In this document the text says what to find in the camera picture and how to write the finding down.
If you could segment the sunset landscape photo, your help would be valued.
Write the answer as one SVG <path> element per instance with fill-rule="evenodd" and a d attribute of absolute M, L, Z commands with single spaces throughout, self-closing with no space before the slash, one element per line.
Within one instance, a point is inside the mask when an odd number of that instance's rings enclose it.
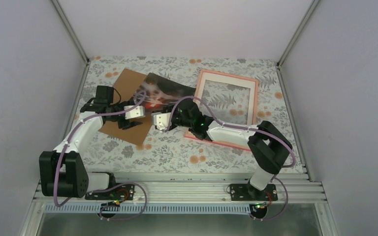
<path fill-rule="evenodd" d="M 140 105 L 145 107 L 146 113 L 154 113 L 166 106 L 174 105 L 184 96 L 194 95 L 196 89 L 149 73 L 136 93 L 141 90 L 146 92 L 146 97 Z"/>

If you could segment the brown cardboard backing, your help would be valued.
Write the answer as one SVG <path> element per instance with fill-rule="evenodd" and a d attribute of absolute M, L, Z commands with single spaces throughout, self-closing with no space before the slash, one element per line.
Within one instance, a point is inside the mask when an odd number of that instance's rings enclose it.
<path fill-rule="evenodd" d="M 115 79 L 113 87 L 120 93 L 122 101 L 128 101 L 133 98 L 135 92 L 147 77 L 145 74 L 130 69 L 123 69 L 122 72 L 116 70 L 107 73 L 105 76 L 108 77 L 109 75 L 112 79 Z M 122 141 L 141 146 L 148 135 L 151 125 L 149 124 L 149 117 L 136 119 L 135 121 L 142 124 L 127 130 L 120 129 L 116 122 L 108 121 L 99 129 L 99 132 L 107 134 L 112 138 L 118 138 Z"/>

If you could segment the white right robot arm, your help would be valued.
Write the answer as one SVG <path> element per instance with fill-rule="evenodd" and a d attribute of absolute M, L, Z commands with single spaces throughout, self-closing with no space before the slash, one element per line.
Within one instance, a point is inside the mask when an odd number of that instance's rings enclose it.
<path fill-rule="evenodd" d="M 219 120 L 210 112 L 203 114 L 196 104 L 197 98 L 185 96 L 175 104 L 163 108 L 168 114 L 165 131 L 177 126 L 188 128 L 195 138 L 208 142 L 225 142 L 248 147 L 258 167 L 247 186 L 247 194 L 252 200 L 259 200 L 266 193 L 270 181 L 276 178 L 281 169 L 292 167 L 296 157 L 292 144 L 269 121 L 258 125 L 238 125 Z M 292 163 L 285 164 L 291 156 Z"/>

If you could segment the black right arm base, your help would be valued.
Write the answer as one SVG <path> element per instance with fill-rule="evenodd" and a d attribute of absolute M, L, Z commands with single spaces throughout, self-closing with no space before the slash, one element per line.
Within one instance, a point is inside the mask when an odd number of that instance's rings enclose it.
<path fill-rule="evenodd" d="M 277 201 L 278 195 L 274 184 L 267 184 L 264 190 L 258 190 L 249 183 L 233 183 L 227 188 L 232 201 Z"/>

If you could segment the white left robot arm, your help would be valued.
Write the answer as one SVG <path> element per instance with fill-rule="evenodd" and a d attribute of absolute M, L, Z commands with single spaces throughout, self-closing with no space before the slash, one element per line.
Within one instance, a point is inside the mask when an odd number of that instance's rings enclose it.
<path fill-rule="evenodd" d="M 39 157 L 41 190 L 44 196 L 82 198 L 98 192 L 111 199 L 117 194 L 117 185 L 111 182 L 108 172 L 88 172 L 81 155 L 86 151 L 95 134 L 106 122 L 113 122 L 122 130 L 139 125 L 138 118 L 145 116 L 142 102 L 145 91 L 127 101 L 114 103 L 118 91 L 109 86 L 97 86 L 96 93 L 81 109 L 76 124 L 63 141 L 52 151 Z"/>

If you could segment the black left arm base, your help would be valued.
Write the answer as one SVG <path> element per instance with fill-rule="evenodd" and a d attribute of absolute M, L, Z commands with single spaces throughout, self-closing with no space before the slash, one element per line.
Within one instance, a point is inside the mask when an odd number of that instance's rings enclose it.
<path fill-rule="evenodd" d="M 100 192 L 92 194 L 86 194 L 86 200 L 101 200 L 101 201 L 131 201 L 133 200 L 135 191 L 134 184 L 125 184 L 120 187 L 116 187 L 113 190 L 107 192 Z"/>

